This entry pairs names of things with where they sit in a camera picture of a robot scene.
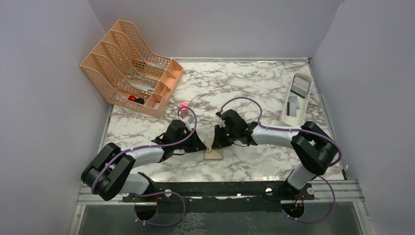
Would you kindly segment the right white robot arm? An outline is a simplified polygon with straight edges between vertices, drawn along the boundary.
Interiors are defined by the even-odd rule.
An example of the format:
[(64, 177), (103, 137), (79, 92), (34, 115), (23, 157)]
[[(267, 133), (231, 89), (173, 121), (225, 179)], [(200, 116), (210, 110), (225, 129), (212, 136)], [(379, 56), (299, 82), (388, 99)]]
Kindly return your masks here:
[(325, 174), (336, 155), (337, 144), (314, 122), (301, 126), (265, 126), (259, 121), (247, 123), (235, 110), (218, 113), (221, 119), (214, 127), (212, 149), (222, 149), (236, 141), (249, 145), (275, 145), (293, 149), (300, 164), (290, 173), (282, 186), (283, 195), (295, 199), (304, 186)]

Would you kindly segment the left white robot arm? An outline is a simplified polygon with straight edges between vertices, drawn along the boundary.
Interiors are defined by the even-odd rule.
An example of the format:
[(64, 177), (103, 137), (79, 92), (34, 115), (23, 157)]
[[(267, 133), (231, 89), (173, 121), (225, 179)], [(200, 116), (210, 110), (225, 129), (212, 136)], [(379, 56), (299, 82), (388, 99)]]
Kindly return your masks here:
[(121, 148), (111, 142), (105, 145), (81, 174), (81, 181), (92, 194), (109, 201), (120, 193), (135, 193), (142, 201), (153, 197), (153, 181), (143, 173), (132, 175), (133, 168), (160, 163), (176, 150), (193, 153), (206, 150), (206, 145), (187, 121), (173, 120), (167, 130), (147, 145)]

